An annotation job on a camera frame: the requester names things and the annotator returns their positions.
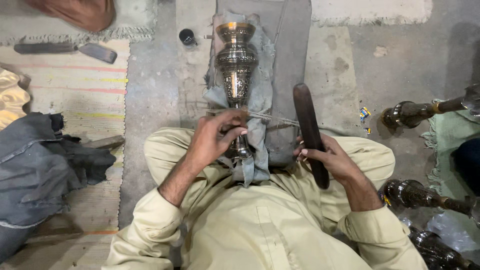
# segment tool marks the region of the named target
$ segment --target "person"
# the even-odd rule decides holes
[[[25,0],[51,17],[91,32],[107,28],[115,15],[113,0]]]
[[[322,134],[326,152],[294,151],[293,169],[244,188],[216,159],[247,133],[244,112],[202,117],[195,131],[162,128],[145,156],[158,188],[137,203],[131,225],[113,236],[103,270],[173,269],[169,246],[187,233],[183,268],[426,270],[409,230],[382,206],[377,189],[395,166],[390,149],[358,137]],[[315,184],[302,159],[320,160],[330,187]],[[360,255],[330,234],[339,229]]]
[[[452,152],[455,170],[475,196],[480,196],[480,138],[462,143]]]

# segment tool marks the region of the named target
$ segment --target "striped rug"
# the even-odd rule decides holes
[[[0,47],[0,66],[31,79],[27,89],[31,96],[30,111],[61,112],[65,120],[64,134],[80,137],[82,142],[124,135],[130,44],[127,40],[101,44],[117,52],[114,64],[80,52],[20,55],[12,47]],[[112,154],[117,161],[107,170],[107,181],[71,192],[68,195],[70,210],[43,223],[40,235],[84,233],[98,237],[108,235],[107,239],[110,239],[111,234],[118,230],[123,146],[113,149]],[[34,246],[35,253],[42,255],[42,249]],[[106,259],[109,245],[105,248],[102,258],[98,258],[100,264]],[[35,263],[25,260],[24,252],[32,251],[27,248],[10,260],[15,262],[17,269],[23,269],[22,266],[28,268]],[[62,258],[68,259],[72,252],[65,250]],[[0,269],[9,269],[8,265],[7,262]]]

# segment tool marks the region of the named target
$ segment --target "green rug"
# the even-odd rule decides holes
[[[425,144],[436,155],[436,165],[428,175],[430,188],[442,196],[464,199],[475,196],[455,171],[453,158],[450,156],[462,143],[480,137],[480,117],[471,116],[466,110],[436,114],[429,119],[430,131],[421,136]],[[466,215],[452,212],[461,223],[459,230],[467,231],[476,243],[480,243],[480,230]]]

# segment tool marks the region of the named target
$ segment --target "man's arm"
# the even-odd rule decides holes
[[[240,110],[228,110],[199,120],[186,154],[160,187],[140,199],[131,225],[113,236],[103,270],[173,269],[168,252],[170,243],[180,237],[181,202],[197,175],[237,136],[247,133],[244,116]]]
[[[374,270],[427,270],[408,238],[408,228],[387,207],[382,207],[371,181],[335,139],[322,134],[322,141],[326,152],[298,149],[294,154],[301,152],[301,156],[323,162],[345,188],[352,212],[338,221],[338,228],[359,244],[362,258]]]

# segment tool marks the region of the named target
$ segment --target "shirt sleeve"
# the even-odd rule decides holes
[[[361,257],[373,270],[428,270],[408,238],[410,230],[385,206],[350,212],[338,228],[359,245]]]
[[[173,269],[170,244],[180,237],[180,210],[155,188],[138,201],[132,223],[113,236],[102,270]]]

